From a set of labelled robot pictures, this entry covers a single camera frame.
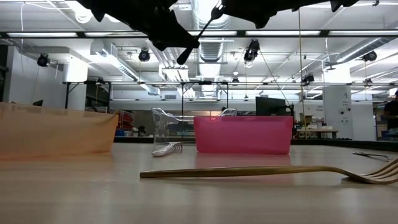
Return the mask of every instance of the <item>gold fork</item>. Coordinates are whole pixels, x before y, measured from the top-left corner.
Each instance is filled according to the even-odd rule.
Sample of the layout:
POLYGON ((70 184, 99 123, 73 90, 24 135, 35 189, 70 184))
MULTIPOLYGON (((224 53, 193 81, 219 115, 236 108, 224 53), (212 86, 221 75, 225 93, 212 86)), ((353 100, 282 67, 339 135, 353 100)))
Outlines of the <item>gold fork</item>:
POLYGON ((141 172, 141 178, 199 178, 242 177, 255 175, 296 174, 305 172, 336 172, 367 184, 393 184, 398 182, 398 159, 370 174, 354 174, 330 166, 275 166, 275 167, 221 167, 209 169, 183 169, 141 172))

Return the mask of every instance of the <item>person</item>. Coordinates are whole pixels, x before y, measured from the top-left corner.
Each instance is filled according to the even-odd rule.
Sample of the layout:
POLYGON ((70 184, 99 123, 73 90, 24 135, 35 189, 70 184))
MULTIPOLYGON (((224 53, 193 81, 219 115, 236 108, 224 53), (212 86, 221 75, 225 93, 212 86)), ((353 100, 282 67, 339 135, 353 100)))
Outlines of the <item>person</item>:
POLYGON ((398 128, 398 90, 396 97, 384 107, 384 117, 387 119, 387 129, 398 128))

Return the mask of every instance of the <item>red object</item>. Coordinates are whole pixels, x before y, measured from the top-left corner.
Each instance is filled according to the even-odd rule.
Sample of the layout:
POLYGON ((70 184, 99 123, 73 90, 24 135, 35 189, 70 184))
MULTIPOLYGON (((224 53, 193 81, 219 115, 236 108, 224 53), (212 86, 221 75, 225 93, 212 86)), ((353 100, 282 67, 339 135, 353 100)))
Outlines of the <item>red object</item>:
POLYGON ((198 152, 283 155, 290 151, 292 116, 195 117, 198 152))

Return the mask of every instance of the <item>desk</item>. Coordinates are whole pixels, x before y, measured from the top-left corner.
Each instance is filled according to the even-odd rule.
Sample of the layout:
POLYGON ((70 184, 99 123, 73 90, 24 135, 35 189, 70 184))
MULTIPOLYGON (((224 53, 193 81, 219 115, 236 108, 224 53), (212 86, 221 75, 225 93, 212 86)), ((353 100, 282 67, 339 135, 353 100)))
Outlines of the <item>desk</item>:
MULTIPOLYGON (((298 133, 304 133, 305 130, 304 129, 299 129, 299 130, 297 130, 297 132, 298 133)), ((318 134, 318 139, 322 138, 322 136, 321 136, 322 133, 331 133, 331 137, 333 139, 336 139, 337 138, 337 133, 338 133, 337 130, 326 130, 326 129, 307 129, 307 132, 308 133, 317 133, 318 134)))
MULTIPOLYGON (((111 154, 0 162, 0 223, 395 224, 398 185, 365 185, 334 173, 218 179, 140 179, 139 172, 209 166, 328 165, 364 173, 383 166, 360 149, 292 146, 289 156, 152 158, 150 144, 111 154)), ((398 157, 392 152, 383 152, 398 157)))

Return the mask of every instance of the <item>pink bin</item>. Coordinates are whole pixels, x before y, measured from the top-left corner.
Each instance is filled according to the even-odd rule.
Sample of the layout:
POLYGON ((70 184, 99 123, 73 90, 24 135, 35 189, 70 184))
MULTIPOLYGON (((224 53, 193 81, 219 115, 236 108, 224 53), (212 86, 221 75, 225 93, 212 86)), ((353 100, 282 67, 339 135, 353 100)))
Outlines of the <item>pink bin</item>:
POLYGON ((288 154, 291 116, 194 117, 198 152, 288 154))

